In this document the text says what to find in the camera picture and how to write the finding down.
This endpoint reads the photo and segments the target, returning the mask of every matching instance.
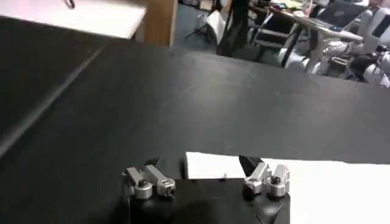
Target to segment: screw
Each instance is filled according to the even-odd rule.
[[[175,189],[174,188],[171,188],[171,187],[167,187],[167,189],[166,189],[166,195],[168,196],[168,197],[173,197],[173,195],[175,194]]]
[[[140,180],[138,182],[138,187],[146,187],[146,185],[148,184],[149,182],[147,182],[146,180]]]
[[[280,177],[272,176],[271,177],[271,184],[280,184]]]

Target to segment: desk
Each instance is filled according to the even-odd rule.
[[[1,223],[120,223],[121,171],[185,151],[390,164],[388,89],[291,73],[116,41],[3,157]]]
[[[2,0],[0,15],[119,38],[131,38],[146,7],[126,0]]]
[[[0,16],[0,157],[109,38]]]
[[[348,32],[345,30],[343,30],[341,32],[334,32],[334,31],[331,31],[329,29],[325,29],[325,28],[320,27],[320,26],[315,26],[313,23],[309,23],[303,17],[294,16],[291,13],[281,12],[281,11],[273,9],[273,8],[270,8],[270,9],[272,12],[278,13],[278,15],[283,16],[284,18],[290,19],[298,24],[298,27],[292,33],[293,36],[290,37],[290,38],[292,38],[291,41],[288,40],[286,43],[288,48],[287,48],[286,54],[282,60],[282,67],[283,68],[286,65],[286,62],[291,54],[292,49],[294,48],[295,44],[298,41],[298,37],[299,37],[300,33],[302,32],[303,27],[307,27],[309,29],[316,30],[318,32],[318,39],[319,39],[317,47],[315,48],[315,50],[312,51],[312,53],[310,55],[310,60],[305,67],[305,72],[312,72],[313,71],[314,66],[316,65],[316,63],[318,62],[318,60],[322,56],[322,51],[324,50],[324,47],[326,47],[326,45],[328,44],[327,40],[331,40],[334,38],[342,38],[343,40],[346,40],[346,41],[362,41],[363,40],[363,37],[355,35],[351,32]]]

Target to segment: white sheet of paper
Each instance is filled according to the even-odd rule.
[[[237,156],[187,152],[186,160],[189,179],[245,176]],[[388,222],[389,165],[262,160],[290,170],[291,224]]]

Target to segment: black tabletop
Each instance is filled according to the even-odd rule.
[[[388,89],[112,43],[0,163],[0,223],[115,223],[120,173],[185,151],[390,163]]]
[[[0,140],[107,41],[0,17]]]

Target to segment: laptop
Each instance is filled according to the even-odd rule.
[[[354,19],[359,17],[367,7],[348,2],[334,2],[317,16],[317,18],[303,18],[306,22],[326,29],[338,27],[345,29]]]

